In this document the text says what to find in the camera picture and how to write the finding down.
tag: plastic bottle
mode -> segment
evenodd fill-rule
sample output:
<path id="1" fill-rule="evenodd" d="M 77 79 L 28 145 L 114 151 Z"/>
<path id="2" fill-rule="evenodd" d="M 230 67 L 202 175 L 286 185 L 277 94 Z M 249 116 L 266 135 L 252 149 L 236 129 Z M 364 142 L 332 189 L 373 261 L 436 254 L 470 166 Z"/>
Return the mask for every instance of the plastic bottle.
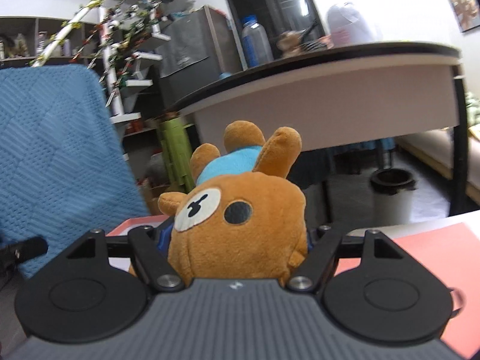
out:
<path id="1" fill-rule="evenodd" d="M 327 12 L 327 22 L 335 47 L 371 43 L 381 39 L 352 3 L 332 5 Z"/>
<path id="2" fill-rule="evenodd" d="M 70 45 L 70 39 L 65 39 L 65 42 L 63 43 L 63 55 L 64 56 L 71 56 L 71 45 Z"/>
<path id="3" fill-rule="evenodd" d="M 265 28 L 254 15 L 247 16 L 243 23 L 241 37 L 249 68 L 272 62 L 272 49 Z"/>

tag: white desk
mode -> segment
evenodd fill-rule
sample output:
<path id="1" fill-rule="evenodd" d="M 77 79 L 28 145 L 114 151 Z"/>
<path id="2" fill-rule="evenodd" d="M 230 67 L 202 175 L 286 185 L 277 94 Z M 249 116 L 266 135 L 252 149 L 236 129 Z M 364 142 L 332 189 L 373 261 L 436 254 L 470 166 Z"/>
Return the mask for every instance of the white desk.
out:
<path id="1" fill-rule="evenodd" d="M 255 123 L 269 137 L 295 128 L 304 151 L 454 129 L 450 214 L 463 212 L 467 114 L 459 51 L 435 43 L 372 43 L 274 61 L 219 80 L 181 99 L 200 140 L 223 149 L 225 127 Z"/>
<path id="2" fill-rule="evenodd" d="M 409 225 L 372 227 L 380 230 L 388 237 L 395 239 L 399 237 L 411 236 L 424 233 L 430 230 L 455 225 L 456 223 L 465 223 L 469 229 L 480 239 L 480 210 L 467 212 L 466 214 L 449 216 L 448 218 L 435 219 L 433 221 L 410 223 Z M 351 236 L 362 236 L 366 229 L 357 229 L 351 231 Z"/>

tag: shelving unit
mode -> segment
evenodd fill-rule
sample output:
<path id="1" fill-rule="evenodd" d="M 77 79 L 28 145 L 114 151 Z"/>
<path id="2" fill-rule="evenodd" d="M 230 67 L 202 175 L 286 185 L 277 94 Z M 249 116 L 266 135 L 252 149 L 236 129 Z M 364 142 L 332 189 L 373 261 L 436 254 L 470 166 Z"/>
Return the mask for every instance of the shelving unit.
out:
<path id="1" fill-rule="evenodd" d="M 25 36 L 25 41 L 30 56 L 13 57 L 0 59 L 0 68 L 23 68 L 29 66 L 29 62 L 34 60 L 36 56 L 38 33 L 45 31 L 46 44 L 54 33 L 60 31 L 62 23 L 66 19 L 53 19 L 51 17 L 0 17 L 0 33 L 8 36 L 12 41 L 15 40 L 19 33 Z M 82 23 L 81 28 L 72 30 L 68 36 L 70 40 L 70 50 L 73 52 L 75 48 L 82 46 L 83 39 L 85 39 L 91 30 L 95 27 L 91 23 Z M 89 63 L 89 56 L 94 52 L 98 45 L 98 40 L 87 45 L 84 49 L 83 56 L 75 63 L 87 65 Z M 8 55 L 8 48 L 5 48 L 5 55 Z M 71 56 L 62 55 L 51 57 L 46 65 L 63 65 L 70 63 Z"/>

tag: gray cabinet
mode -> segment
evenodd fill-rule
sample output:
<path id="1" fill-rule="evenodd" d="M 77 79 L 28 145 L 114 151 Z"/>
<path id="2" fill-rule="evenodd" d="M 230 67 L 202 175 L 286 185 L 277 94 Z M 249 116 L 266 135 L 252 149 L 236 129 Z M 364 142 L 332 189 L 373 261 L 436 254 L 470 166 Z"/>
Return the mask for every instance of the gray cabinet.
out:
<path id="1" fill-rule="evenodd" d="M 162 55 L 160 91 L 165 107 L 214 81 L 242 70 L 227 19 L 209 6 L 177 19 L 164 31 L 171 37 L 155 51 Z"/>

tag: plush toy eye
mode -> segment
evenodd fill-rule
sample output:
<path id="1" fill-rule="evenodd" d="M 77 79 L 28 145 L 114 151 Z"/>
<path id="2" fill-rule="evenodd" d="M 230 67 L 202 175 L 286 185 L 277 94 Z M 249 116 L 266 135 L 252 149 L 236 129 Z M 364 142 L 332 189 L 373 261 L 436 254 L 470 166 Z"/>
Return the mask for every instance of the plush toy eye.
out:
<path id="1" fill-rule="evenodd" d="M 174 228 L 186 231 L 207 220 L 220 204 L 221 192 L 208 188 L 193 196 L 175 217 Z"/>
<path id="2" fill-rule="evenodd" d="M 251 217 L 251 205 L 246 202 L 233 202 L 223 214 L 225 220 L 232 225 L 241 225 Z"/>

